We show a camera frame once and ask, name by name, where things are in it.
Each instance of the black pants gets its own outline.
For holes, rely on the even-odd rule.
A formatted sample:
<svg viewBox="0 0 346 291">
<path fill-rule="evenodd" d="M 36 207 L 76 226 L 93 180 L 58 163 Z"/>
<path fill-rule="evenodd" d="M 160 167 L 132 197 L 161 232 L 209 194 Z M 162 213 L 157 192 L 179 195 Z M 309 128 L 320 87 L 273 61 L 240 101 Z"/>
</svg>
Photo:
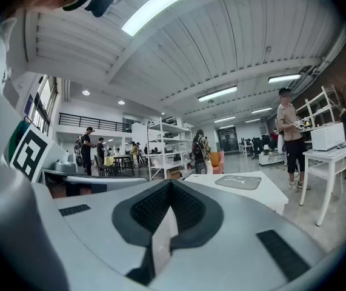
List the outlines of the black pants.
<svg viewBox="0 0 346 291">
<path fill-rule="evenodd" d="M 84 163 L 85 171 L 87 172 L 88 176 L 92 176 L 92 161 L 90 160 L 90 151 L 88 152 L 81 152 L 82 155 L 82 162 Z"/>
<path fill-rule="evenodd" d="M 295 162 L 299 161 L 299 170 L 301 172 L 305 171 L 305 156 L 303 155 L 306 152 L 305 141 L 300 138 L 298 140 L 285 141 L 286 152 L 287 152 L 287 164 L 288 164 L 288 173 L 294 173 L 295 171 Z"/>
</svg>

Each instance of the brick wall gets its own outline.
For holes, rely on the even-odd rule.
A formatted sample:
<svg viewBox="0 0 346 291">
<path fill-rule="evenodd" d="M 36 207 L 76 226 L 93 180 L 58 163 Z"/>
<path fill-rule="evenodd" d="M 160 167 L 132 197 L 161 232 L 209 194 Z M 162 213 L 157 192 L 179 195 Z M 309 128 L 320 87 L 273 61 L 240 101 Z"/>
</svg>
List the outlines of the brick wall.
<svg viewBox="0 0 346 291">
<path fill-rule="evenodd" d="M 346 43 L 342 50 L 338 53 L 337 57 L 331 62 L 331 64 L 322 72 L 320 76 L 315 80 L 315 82 L 293 100 L 293 105 L 296 109 L 305 104 L 305 99 L 313 99 L 321 91 L 321 86 L 330 87 L 333 85 L 337 91 L 338 97 L 341 102 L 341 106 L 346 108 Z M 334 95 L 329 96 L 331 100 L 334 101 Z M 339 119 L 339 112 L 334 113 L 336 120 Z M 270 118 L 267 121 L 268 130 L 274 129 L 275 117 Z M 325 120 L 330 118 L 329 113 L 325 113 Z"/>
</svg>

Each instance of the balcony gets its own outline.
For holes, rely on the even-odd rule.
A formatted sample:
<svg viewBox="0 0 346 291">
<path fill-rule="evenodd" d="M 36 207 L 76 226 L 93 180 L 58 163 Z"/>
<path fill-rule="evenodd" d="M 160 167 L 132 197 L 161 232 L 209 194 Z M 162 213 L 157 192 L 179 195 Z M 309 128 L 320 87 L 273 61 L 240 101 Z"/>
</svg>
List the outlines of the balcony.
<svg viewBox="0 0 346 291">
<path fill-rule="evenodd" d="M 112 130 L 114 132 L 131 133 L 131 125 L 120 122 L 105 121 L 103 119 L 88 118 L 67 113 L 59 114 L 59 125 L 75 127 L 92 127 L 94 129 Z"/>
</svg>

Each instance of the shoe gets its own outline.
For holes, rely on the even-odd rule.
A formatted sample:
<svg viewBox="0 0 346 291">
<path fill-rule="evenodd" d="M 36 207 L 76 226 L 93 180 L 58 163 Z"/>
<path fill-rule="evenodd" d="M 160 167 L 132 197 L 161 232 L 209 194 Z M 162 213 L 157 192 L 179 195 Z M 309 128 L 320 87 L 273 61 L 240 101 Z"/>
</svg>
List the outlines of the shoe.
<svg viewBox="0 0 346 291">
<path fill-rule="evenodd" d="M 298 192 L 298 186 L 296 182 L 288 182 L 288 188 L 293 192 Z"/>
<path fill-rule="evenodd" d="M 299 189 L 303 189 L 303 188 L 304 188 L 304 183 L 298 181 L 297 186 L 298 186 Z M 310 186 L 310 185 L 307 185 L 307 186 L 306 186 L 306 190 L 310 190 L 310 189 L 311 189 L 311 186 Z"/>
</svg>

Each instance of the black shorts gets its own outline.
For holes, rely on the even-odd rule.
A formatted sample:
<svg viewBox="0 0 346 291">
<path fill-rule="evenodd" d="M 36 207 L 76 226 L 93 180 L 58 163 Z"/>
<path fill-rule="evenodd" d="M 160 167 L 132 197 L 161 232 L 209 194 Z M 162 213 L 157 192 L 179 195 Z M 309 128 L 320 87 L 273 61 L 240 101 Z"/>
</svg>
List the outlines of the black shorts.
<svg viewBox="0 0 346 291">
<path fill-rule="evenodd" d="M 305 156 L 303 153 L 307 151 L 305 141 L 300 138 L 297 140 L 285 141 L 285 145 L 287 152 L 288 173 L 294 173 L 296 160 L 299 161 L 299 170 L 304 172 Z"/>
</svg>

